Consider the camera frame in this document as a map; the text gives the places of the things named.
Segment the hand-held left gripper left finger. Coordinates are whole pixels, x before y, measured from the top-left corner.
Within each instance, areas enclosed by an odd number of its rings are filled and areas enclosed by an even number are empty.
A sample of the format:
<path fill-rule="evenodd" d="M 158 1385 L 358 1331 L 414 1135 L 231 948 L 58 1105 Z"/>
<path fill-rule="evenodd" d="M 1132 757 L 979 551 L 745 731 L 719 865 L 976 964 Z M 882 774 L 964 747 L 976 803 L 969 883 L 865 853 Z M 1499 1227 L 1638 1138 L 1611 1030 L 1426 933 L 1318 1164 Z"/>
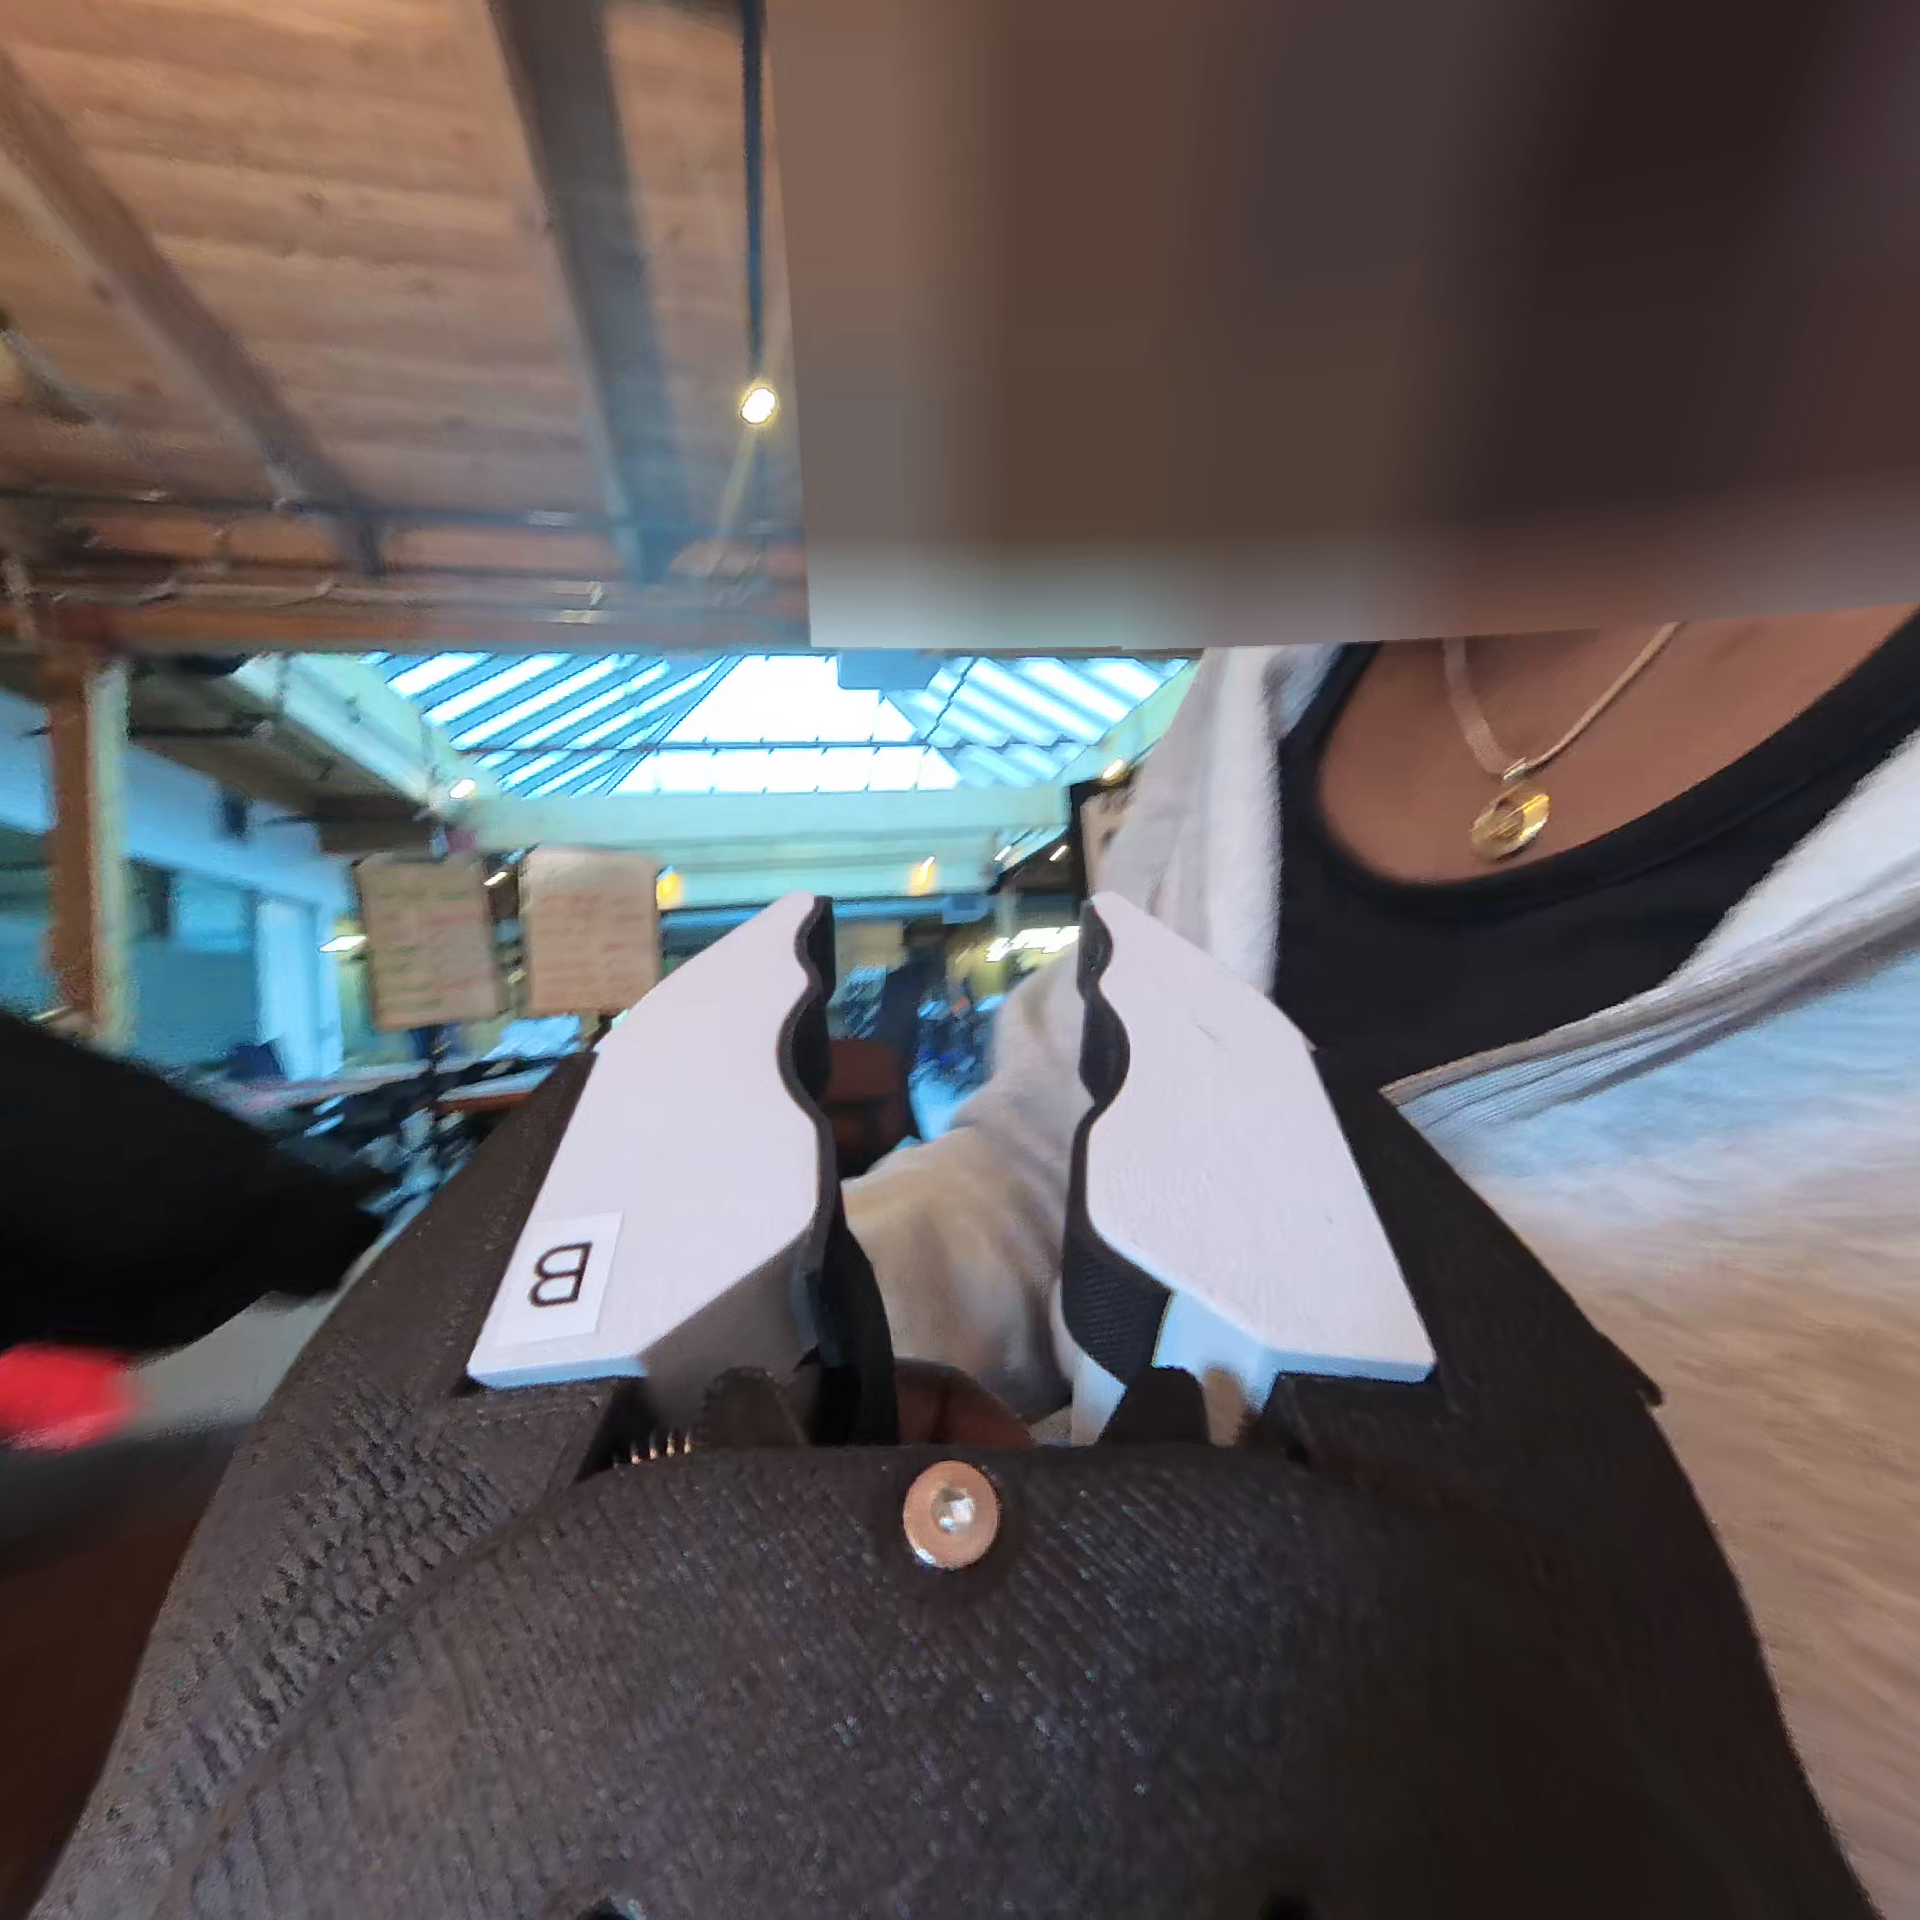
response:
<path fill-rule="evenodd" d="M 898 1444 L 895 1344 L 824 1111 L 834 913 L 785 895 L 594 1050 L 466 1374 L 639 1380 L 691 1430 L 708 1385 L 804 1385 L 818 1444 Z"/>

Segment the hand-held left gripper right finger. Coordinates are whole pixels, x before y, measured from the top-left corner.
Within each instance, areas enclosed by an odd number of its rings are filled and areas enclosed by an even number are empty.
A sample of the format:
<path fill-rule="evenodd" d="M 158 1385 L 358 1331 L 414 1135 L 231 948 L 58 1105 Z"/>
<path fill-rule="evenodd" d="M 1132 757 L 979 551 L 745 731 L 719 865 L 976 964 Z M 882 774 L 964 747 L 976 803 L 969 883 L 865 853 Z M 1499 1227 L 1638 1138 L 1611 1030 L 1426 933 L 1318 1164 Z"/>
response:
<path fill-rule="evenodd" d="M 1432 1338 L 1289 1018 L 1119 895 L 1089 901 L 1075 981 L 1072 1441 L 1155 1368 L 1196 1383 L 1214 1444 L 1282 1378 L 1428 1380 Z"/>

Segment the person's left forearm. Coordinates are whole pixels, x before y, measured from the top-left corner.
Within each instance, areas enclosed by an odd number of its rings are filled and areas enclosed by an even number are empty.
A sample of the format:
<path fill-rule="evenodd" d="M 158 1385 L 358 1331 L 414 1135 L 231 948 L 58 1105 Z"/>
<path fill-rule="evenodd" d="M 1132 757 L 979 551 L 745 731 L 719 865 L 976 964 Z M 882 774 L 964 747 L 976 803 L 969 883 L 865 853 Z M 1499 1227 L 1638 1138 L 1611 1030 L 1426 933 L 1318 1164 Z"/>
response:
<path fill-rule="evenodd" d="M 1048 964 L 996 1011 L 986 1087 L 936 1141 L 844 1190 L 895 1355 L 969 1374 L 1029 1427 L 1064 1427 L 1076 1348 L 1061 1271 L 1069 1167 L 1089 1108 L 1075 961 Z"/>

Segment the person's left hand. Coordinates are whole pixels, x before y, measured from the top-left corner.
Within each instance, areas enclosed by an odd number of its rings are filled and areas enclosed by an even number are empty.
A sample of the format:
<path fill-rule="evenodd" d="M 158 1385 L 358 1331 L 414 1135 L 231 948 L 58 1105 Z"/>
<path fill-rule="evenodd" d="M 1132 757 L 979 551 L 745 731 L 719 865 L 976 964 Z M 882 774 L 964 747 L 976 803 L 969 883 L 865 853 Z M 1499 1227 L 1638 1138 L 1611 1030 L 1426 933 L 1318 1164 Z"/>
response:
<path fill-rule="evenodd" d="M 901 1361 L 895 1368 L 895 1397 L 901 1447 L 936 1447 L 949 1453 L 1038 1447 L 1029 1423 L 959 1368 L 932 1361 Z"/>

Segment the whiteboard on stand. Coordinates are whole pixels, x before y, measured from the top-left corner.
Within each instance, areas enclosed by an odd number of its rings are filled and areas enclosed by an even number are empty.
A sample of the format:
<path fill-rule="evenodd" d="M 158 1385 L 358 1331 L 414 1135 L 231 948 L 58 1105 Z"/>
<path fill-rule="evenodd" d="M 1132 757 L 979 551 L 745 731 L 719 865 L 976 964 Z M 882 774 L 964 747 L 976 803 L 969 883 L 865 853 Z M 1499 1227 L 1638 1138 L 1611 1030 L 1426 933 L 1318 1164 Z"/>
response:
<path fill-rule="evenodd" d="M 529 853 L 518 880 L 529 1018 L 621 1018 L 659 983 L 658 880 L 646 853 Z"/>
<path fill-rule="evenodd" d="M 502 1011 L 492 897 L 476 858 L 364 858 L 354 864 L 354 895 L 376 1031 L 494 1021 Z"/>

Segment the person's black top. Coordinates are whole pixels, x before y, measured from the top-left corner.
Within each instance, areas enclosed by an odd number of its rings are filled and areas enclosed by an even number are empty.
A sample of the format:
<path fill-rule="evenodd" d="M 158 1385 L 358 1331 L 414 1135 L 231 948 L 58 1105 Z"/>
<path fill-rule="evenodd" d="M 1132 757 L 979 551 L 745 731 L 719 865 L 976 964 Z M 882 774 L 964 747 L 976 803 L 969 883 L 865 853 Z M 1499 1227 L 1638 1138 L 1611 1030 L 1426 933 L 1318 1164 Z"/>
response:
<path fill-rule="evenodd" d="M 1374 1087 L 1538 1040 L 1665 983 L 1918 735 L 1918 621 L 1739 761 L 1635 824 L 1452 883 L 1381 878 L 1321 810 L 1376 645 L 1339 645 L 1281 743 L 1274 1004 Z"/>

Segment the person's grey hoodie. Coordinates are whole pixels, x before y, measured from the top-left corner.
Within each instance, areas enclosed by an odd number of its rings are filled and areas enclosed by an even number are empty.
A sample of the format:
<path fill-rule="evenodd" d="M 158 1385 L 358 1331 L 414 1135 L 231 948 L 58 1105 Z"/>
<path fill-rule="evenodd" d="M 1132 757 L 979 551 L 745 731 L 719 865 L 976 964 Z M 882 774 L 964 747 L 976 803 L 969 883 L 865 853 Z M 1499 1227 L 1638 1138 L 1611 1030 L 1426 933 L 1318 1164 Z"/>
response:
<path fill-rule="evenodd" d="M 1371 644 L 1321 810 L 1392 880 L 1541 864 L 1739 761 L 1911 617 Z M 1272 994 L 1281 743 L 1345 645 L 1206 654 L 1108 864 Z M 1658 990 L 1376 1090 L 1665 1391 L 1818 1795 L 1915 1917 L 1918 737 Z"/>

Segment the black wrist rest pad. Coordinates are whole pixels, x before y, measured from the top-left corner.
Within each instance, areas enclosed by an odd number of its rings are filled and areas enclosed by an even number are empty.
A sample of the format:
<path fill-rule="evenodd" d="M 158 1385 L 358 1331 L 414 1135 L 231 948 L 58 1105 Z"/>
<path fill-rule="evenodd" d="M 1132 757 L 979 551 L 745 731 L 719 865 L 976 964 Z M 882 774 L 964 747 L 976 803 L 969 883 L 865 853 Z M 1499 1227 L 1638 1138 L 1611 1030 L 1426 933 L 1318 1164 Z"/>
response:
<path fill-rule="evenodd" d="M 4 1348 L 174 1351 L 332 1294 L 376 1238 L 342 1177 L 4 1015 Z"/>

